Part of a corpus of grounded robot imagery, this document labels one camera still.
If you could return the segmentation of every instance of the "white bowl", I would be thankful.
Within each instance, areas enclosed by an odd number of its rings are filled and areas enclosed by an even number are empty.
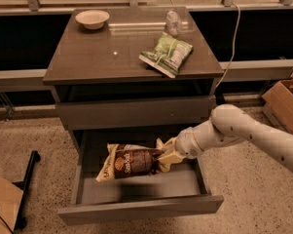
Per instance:
[[[89,10],[79,13],[76,21],[87,29],[99,29],[109,19],[109,14],[99,10]]]

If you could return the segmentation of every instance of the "chip bag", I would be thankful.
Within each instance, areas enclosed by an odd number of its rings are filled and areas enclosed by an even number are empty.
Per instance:
[[[184,159],[174,150],[175,138],[166,143],[157,139],[156,148],[132,144],[107,144],[109,152],[103,168],[96,180],[98,182],[132,176],[150,176],[166,173],[171,164]]]
[[[193,51],[193,46],[165,32],[152,52],[142,52],[139,58],[170,78],[175,78],[180,66]]]

